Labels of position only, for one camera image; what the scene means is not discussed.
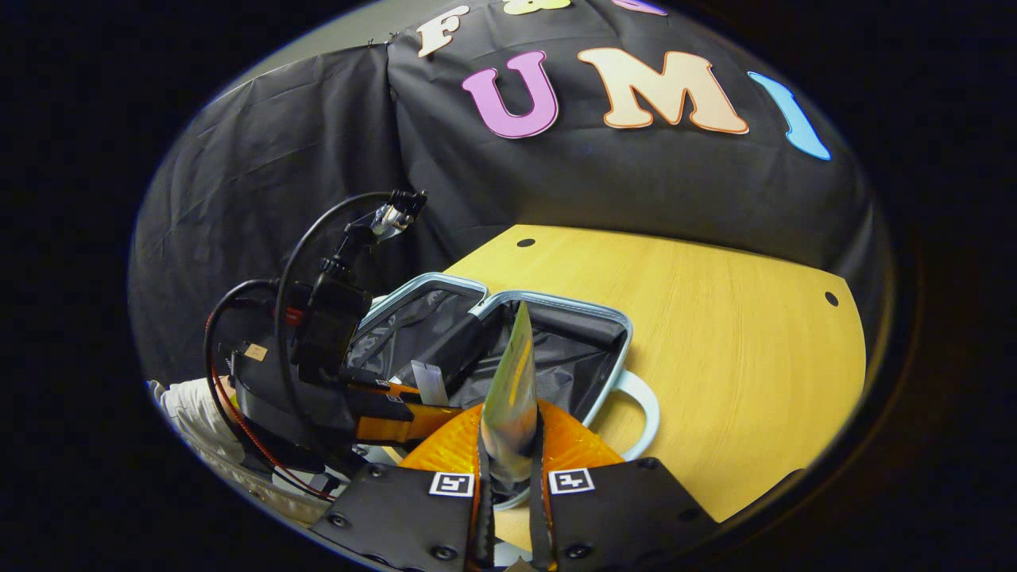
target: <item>wooden table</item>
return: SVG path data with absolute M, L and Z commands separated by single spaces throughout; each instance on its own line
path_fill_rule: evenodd
M 517 245 L 527 238 L 536 242 Z M 536 290 L 626 313 L 626 366 L 653 389 L 662 417 L 644 456 L 658 457 L 717 521 L 809 465 L 861 394 L 854 299 L 843 279 L 816 269 L 680 240 L 517 225 L 445 272 L 491 294 Z M 643 412 L 615 392 L 591 428 L 624 451 Z M 495 534 L 530 550 L 527 519 L 527 506 L 496 512 Z

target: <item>pink letter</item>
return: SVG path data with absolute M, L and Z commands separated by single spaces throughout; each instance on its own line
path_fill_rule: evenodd
M 658 16 L 666 16 L 667 12 L 661 10 L 660 8 L 654 6 L 653 4 L 647 4 L 646 2 L 641 2 L 640 0 L 611 0 L 618 6 L 626 10 L 632 10 L 634 12 L 646 12 L 648 14 L 657 14 Z
M 533 98 L 533 110 L 526 115 L 513 115 L 505 109 L 501 94 L 494 85 L 498 70 L 493 67 L 463 80 L 463 89 L 473 96 L 480 118 L 494 134 L 507 139 L 532 137 L 545 131 L 558 118 L 558 100 L 541 65 L 546 57 L 544 52 L 527 52 L 505 63 L 505 67 L 515 69 L 523 76 L 526 89 Z

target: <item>screw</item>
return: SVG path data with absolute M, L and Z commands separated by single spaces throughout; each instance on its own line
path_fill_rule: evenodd
M 593 549 L 585 545 L 573 545 L 565 549 L 565 556 L 572 559 L 586 558 Z
M 458 554 L 459 553 L 448 547 L 434 547 L 431 549 L 431 556 L 438 560 L 452 560 L 456 558 Z

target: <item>suitcase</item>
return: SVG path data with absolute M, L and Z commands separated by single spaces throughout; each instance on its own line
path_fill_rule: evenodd
M 660 407 L 649 386 L 624 368 L 633 324 L 616 309 L 525 290 L 488 296 L 479 282 L 422 274 L 374 299 L 354 334 L 347 365 L 415 385 L 410 361 L 434 364 L 448 404 L 473 407 L 487 395 L 521 301 L 533 324 L 537 396 L 589 426 L 610 392 L 629 394 L 642 406 L 646 426 L 621 456 L 631 461 L 642 455 L 660 426 Z M 521 490 L 494 508 L 527 498 Z

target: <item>red cable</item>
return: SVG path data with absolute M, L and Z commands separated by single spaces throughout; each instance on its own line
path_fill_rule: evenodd
M 208 324 L 211 322 L 212 322 L 212 316 L 210 316 L 208 320 L 204 323 L 204 327 L 205 327 L 206 330 L 207 330 Z M 233 413 L 233 418 L 235 418 L 237 420 L 237 423 L 239 423 L 240 426 L 244 430 L 244 433 L 247 434 L 247 437 L 249 437 L 251 439 L 251 442 L 254 443 L 254 446 L 257 447 L 259 451 L 261 451 L 261 454 L 263 454 L 265 457 L 268 458 L 268 461 L 272 462 L 273 465 L 275 465 L 279 469 L 282 469 L 283 472 L 285 472 L 286 474 L 290 475 L 291 478 L 293 478 L 294 480 L 296 480 L 297 482 L 299 482 L 300 484 L 302 484 L 303 487 L 305 487 L 308 491 L 313 491 L 314 493 L 317 493 L 318 495 L 323 495 L 330 501 L 335 501 L 336 500 L 336 497 L 333 497 L 331 495 L 326 495 L 325 493 L 322 493 L 321 491 L 318 491 L 317 489 L 314 489 L 310 484 L 307 484 L 306 482 L 304 482 L 303 480 L 301 480 L 300 477 L 298 477 L 297 475 L 295 475 L 292 472 L 290 472 L 290 469 L 286 468 L 286 466 L 284 466 L 282 463 L 280 463 L 276 459 L 276 457 L 274 457 L 273 454 L 268 452 L 268 450 L 265 448 L 265 446 L 262 445 L 261 442 L 258 441 L 258 439 L 256 437 L 254 437 L 254 434 L 251 433 L 250 427 L 247 426 L 246 422 L 244 422 L 243 416 L 240 414 L 239 411 L 237 411 L 237 408 L 233 406 L 233 402 L 230 401 L 230 398 L 227 397 L 227 395 L 226 395 L 226 389 L 223 387 L 223 381 L 219 379 L 219 371 L 216 370 L 216 362 L 215 362 L 215 360 L 212 363 L 212 379 L 216 381 L 216 387 L 219 389 L 220 395 L 223 396 L 222 401 L 225 402 L 226 405 L 227 405 L 227 407 L 230 408 L 230 412 Z

